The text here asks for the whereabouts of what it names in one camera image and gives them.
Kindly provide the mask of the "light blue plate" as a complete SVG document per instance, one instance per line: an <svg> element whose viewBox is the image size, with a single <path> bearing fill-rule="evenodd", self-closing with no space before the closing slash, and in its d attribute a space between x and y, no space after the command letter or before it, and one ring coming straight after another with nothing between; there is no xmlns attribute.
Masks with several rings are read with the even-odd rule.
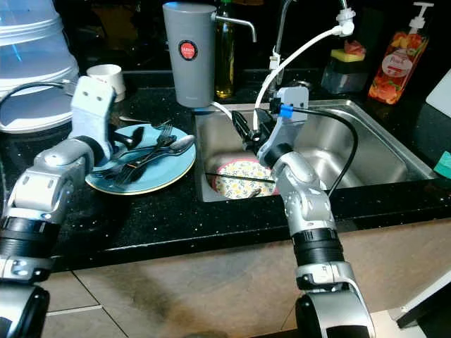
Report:
<svg viewBox="0 0 451 338"><path fill-rule="evenodd" d="M161 134L161 131L149 125L149 123L142 123L141 125L131 125L117 129L115 132L125 136L131 136L138 128L144 127L144 136L137 148L152 147L156 143L156 138ZM180 129L173 127L171 131L176 139L181 139L186 136L194 137L194 135L187 134ZM125 165L129 161L136 160L147 151L136 151L133 154L123 154L122 158L115 158L110 160L104 166L96 167L94 170L107 170L119 165ZM139 175L133 175L123 184L118 184L116 177L104 178L103 176L88 175L85 180L88 186L109 194L144 194L154 192L155 190L163 189L169 184L174 183L189 172L196 160L197 146L192 144L183 154L164 156L149 162L142 167L142 172Z"/></svg>

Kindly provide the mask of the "black chopstick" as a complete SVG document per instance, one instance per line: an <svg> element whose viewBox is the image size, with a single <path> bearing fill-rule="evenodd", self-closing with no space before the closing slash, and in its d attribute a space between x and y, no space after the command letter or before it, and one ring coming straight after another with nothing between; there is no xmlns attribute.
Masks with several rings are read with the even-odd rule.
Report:
<svg viewBox="0 0 451 338"><path fill-rule="evenodd" d="M267 180L267 178L257 178L257 177L243 177L243 176L231 176L213 172L206 172L206 176L214 176L214 177L224 177L224 178L235 178L235 180L246 180L252 182L263 182L263 183L275 183L274 180Z"/></svg>

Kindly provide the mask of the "silver spoon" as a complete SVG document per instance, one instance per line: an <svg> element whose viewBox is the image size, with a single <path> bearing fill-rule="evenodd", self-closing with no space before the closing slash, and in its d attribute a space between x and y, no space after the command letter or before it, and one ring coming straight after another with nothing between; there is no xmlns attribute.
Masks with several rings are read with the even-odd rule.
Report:
<svg viewBox="0 0 451 338"><path fill-rule="evenodd" d="M145 156L138 158L138 160L130 161L127 164L133 168L141 168L142 166L157 160L158 158L183 154L193 144L194 135L186 135L180 139L177 139L177 141L172 142L172 144L168 146L155 149L150 154L146 154Z"/></svg>

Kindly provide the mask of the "floral plate with pink rim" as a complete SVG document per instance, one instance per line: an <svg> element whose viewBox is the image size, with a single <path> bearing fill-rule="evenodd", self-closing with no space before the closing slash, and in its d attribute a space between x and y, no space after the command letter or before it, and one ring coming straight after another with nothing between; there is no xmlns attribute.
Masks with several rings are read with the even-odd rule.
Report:
<svg viewBox="0 0 451 338"><path fill-rule="evenodd" d="M226 164L217 168L215 173L273 180L270 168L264 167L258 160L250 160L250 158L226 162ZM250 199L251 197L279 194L275 183L252 182L214 176L210 177L210 180L213 190L227 199Z"/></svg>

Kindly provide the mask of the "yellow oil glass bottle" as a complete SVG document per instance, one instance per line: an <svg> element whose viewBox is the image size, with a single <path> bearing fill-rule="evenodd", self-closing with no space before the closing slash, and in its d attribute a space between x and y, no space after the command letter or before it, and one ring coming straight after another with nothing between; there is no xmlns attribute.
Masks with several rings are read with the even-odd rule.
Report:
<svg viewBox="0 0 451 338"><path fill-rule="evenodd" d="M219 99L234 94L235 26L216 20L216 76L214 88Z"/></svg>

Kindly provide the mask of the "white printed cup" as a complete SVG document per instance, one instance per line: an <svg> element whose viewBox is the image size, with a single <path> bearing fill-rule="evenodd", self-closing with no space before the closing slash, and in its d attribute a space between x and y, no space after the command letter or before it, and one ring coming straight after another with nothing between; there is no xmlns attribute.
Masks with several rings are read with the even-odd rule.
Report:
<svg viewBox="0 0 451 338"><path fill-rule="evenodd" d="M102 64L93 65L86 70L87 76L101 80L113 87L116 93L115 102L119 103L126 98L125 78L123 78L123 70L119 65Z"/></svg>

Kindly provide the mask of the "grey water filter canister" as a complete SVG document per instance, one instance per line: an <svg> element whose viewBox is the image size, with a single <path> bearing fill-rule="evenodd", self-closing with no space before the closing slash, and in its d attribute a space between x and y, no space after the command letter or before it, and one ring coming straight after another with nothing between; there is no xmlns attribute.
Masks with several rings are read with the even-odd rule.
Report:
<svg viewBox="0 0 451 338"><path fill-rule="evenodd" d="M187 108L206 108L215 100L215 24L247 26L254 42L257 29L248 20L216 14L212 4L167 2L162 13L176 100Z"/></svg>

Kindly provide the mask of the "black sponge holder dispenser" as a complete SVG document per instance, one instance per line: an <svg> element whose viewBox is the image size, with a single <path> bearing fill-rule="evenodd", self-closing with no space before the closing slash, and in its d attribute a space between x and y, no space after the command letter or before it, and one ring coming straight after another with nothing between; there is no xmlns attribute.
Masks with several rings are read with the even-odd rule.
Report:
<svg viewBox="0 0 451 338"><path fill-rule="evenodd" d="M335 62L331 57L324 68L320 87L331 94L359 92L367 80L365 57L354 63Z"/></svg>

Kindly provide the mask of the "chrome gooseneck faucet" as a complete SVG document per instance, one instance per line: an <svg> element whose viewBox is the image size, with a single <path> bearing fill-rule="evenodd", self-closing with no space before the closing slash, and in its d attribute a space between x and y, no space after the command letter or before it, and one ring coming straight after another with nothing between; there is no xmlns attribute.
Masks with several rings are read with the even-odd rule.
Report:
<svg viewBox="0 0 451 338"><path fill-rule="evenodd" d="M271 74L278 74L280 71L283 71L284 68L286 68L291 61L293 61L293 59L299 57L303 51L306 51L306 49L311 47L314 43L319 42L330 35L347 37L354 32L354 23L352 22L352 19L357 16L357 13L355 13L354 10L348 6L347 0L338 0L341 9L338 12L338 16L336 16L336 26L329 29L329 31L326 31L325 33L321 33L321 35L310 39L310 41L302 45L302 47L300 47L296 52L293 52L293 54L289 55L288 59L284 61L283 56L280 54L280 50L281 45L283 45L285 22L290 8L290 3L296 1L297 0L281 0L280 16L278 20L279 28L275 39L275 45L271 51L270 58L268 58L268 70L270 70Z"/></svg>

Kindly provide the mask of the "yellow sponge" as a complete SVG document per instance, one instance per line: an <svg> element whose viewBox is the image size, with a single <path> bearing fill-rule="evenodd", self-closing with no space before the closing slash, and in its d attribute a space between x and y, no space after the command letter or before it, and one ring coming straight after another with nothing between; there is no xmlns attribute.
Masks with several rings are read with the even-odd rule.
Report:
<svg viewBox="0 0 451 338"><path fill-rule="evenodd" d="M347 54L344 49L332 49L330 51L330 57L334 59L335 62L342 63L354 63L358 61L363 61L363 54Z"/></svg>

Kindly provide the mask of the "white tiered plastic container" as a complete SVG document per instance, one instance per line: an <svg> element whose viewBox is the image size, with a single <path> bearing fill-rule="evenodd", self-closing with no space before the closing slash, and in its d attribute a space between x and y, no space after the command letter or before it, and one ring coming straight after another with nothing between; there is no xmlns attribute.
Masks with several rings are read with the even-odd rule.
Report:
<svg viewBox="0 0 451 338"><path fill-rule="evenodd" d="M54 0L0 0L0 110L7 133L45 131L70 121L70 97L54 82L77 80Z"/></svg>

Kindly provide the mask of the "stainless steel sink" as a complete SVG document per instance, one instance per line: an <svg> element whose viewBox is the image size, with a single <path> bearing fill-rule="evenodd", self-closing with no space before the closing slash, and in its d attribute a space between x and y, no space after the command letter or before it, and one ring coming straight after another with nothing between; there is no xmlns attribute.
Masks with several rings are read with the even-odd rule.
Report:
<svg viewBox="0 0 451 338"><path fill-rule="evenodd" d="M310 107L342 117L358 134L357 153L342 177L339 187L367 186L434 178L431 168L406 149L371 118L357 103L347 99L313 100ZM194 117L197 136L197 160L200 171L201 199L205 202L230 200L213 190L206 172L217 170L226 162L250 158L242 149L242 139L231 120L215 107L199 111ZM317 115L309 116L292 145L316 171L322 189L330 189L352 151L352 132L341 122Z"/></svg>

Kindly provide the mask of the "red scrubber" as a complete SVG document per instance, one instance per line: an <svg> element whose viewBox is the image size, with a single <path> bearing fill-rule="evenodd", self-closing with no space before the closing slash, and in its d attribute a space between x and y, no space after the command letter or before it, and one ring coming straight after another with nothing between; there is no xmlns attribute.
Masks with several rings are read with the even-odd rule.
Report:
<svg viewBox="0 0 451 338"><path fill-rule="evenodd" d="M364 58L366 49L358 41L344 41L344 52L348 57L352 58Z"/></svg>

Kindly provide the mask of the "beige cabinet door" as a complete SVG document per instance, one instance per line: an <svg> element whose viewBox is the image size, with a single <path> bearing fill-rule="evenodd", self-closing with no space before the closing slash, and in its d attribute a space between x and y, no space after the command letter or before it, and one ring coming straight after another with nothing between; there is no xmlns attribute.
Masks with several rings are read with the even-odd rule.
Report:
<svg viewBox="0 0 451 338"><path fill-rule="evenodd" d="M277 332L293 309L287 244L84 268L77 278L129 338L245 338Z"/></svg>
<svg viewBox="0 0 451 338"><path fill-rule="evenodd" d="M340 235L371 312L405 305L451 270L451 218Z"/></svg>

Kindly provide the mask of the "beige cabinet drawer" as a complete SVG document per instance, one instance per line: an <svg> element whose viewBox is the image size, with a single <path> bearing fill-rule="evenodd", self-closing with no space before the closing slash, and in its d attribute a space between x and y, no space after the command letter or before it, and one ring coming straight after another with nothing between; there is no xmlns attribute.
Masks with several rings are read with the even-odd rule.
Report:
<svg viewBox="0 0 451 338"><path fill-rule="evenodd" d="M96 309L56 313L48 317L45 338L88 338Z"/></svg>
<svg viewBox="0 0 451 338"><path fill-rule="evenodd" d="M54 273L41 283L49 291L49 311L70 310L77 307L93 306L94 300L74 274Z"/></svg>

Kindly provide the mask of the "orange pump soap bottle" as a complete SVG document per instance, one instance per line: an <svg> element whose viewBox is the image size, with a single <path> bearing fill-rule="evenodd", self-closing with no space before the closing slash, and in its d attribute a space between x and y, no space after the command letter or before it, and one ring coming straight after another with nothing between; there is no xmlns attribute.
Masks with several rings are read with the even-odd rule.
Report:
<svg viewBox="0 0 451 338"><path fill-rule="evenodd" d="M383 104L396 104L412 77L419 59L428 46L426 36L426 10L435 6L432 2L415 2L419 13L414 16L406 31L397 31L390 39L385 55L368 90L370 99Z"/></svg>

